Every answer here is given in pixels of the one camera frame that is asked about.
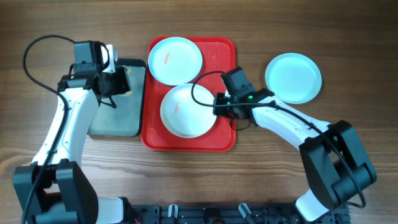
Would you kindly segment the white plate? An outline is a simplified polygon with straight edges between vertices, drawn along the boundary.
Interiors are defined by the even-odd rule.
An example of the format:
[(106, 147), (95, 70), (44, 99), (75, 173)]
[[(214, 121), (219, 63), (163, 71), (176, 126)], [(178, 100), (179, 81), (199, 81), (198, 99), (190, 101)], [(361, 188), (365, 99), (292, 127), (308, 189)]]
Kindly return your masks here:
[(206, 88), (191, 83), (172, 88), (164, 96), (160, 117), (168, 131), (181, 138), (196, 138), (215, 124), (211, 104), (214, 96)]

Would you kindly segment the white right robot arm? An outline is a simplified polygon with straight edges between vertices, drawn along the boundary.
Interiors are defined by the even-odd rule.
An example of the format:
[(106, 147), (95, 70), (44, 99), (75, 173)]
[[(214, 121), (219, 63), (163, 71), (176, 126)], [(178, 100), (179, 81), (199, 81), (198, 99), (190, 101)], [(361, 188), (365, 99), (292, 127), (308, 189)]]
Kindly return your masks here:
[(269, 90), (247, 95), (217, 93), (214, 114), (247, 119), (299, 150), (309, 190), (294, 206), (308, 222), (344, 205), (366, 206), (363, 190), (377, 180), (364, 146), (345, 120), (335, 124), (311, 118), (288, 106)]

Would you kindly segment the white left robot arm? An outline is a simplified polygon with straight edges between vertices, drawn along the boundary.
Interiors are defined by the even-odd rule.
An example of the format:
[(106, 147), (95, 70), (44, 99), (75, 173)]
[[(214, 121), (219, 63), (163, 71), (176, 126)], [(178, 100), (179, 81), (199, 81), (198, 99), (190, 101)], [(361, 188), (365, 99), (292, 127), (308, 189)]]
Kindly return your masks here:
[(83, 146), (101, 99), (129, 91), (125, 67), (112, 73), (65, 75), (55, 117), (31, 165), (17, 167), (13, 186), (22, 223), (128, 223), (134, 210), (124, 197), (97, 196), (81, 169)]

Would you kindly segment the black metal-lined tray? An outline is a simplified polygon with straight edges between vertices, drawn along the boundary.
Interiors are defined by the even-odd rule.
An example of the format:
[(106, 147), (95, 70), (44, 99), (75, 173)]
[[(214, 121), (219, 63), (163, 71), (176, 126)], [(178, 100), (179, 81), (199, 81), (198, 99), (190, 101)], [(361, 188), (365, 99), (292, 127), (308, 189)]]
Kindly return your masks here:
[(113, 96), (116, 108), (100, 105), (88, 129), (90, 136), (135, 137), (140, 134), (146, 63), (141, 59), (121, 58), (116, 65), (126, 69), (131, 90)]

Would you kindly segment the red plastic tray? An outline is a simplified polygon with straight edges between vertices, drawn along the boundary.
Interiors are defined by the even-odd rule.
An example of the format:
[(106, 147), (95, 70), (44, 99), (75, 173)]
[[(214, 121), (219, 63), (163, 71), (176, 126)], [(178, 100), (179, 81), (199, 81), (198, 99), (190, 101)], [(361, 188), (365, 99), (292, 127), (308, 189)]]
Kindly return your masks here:
[[(203, 56), (200, 74), (215, 70), (228, 71), (236, 66), (236, 49), (226, 37), (187, 36), (195, 43)], [(144, 106), (142, 112), (141, 141), (155, 151), (225, 152), (236, 140), (235, 123), (228, 118), (217, 117), (213, 127), (197, 138), (181, 138), (164, 126), (160, 117), (161, 102), (170, 86), (161, 84), (146, 71)]]

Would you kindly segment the light blue plate with stain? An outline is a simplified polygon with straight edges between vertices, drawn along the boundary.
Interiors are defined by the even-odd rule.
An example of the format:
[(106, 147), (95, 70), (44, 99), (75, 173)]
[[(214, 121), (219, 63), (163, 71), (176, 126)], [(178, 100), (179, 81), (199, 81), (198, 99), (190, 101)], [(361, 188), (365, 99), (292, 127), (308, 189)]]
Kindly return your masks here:
[(192, 81), (200, 72), (203, 56), (191, 40), (168, 37), (150, 50), (148, 66), (152, 76), (164, 85), (177, 86)]

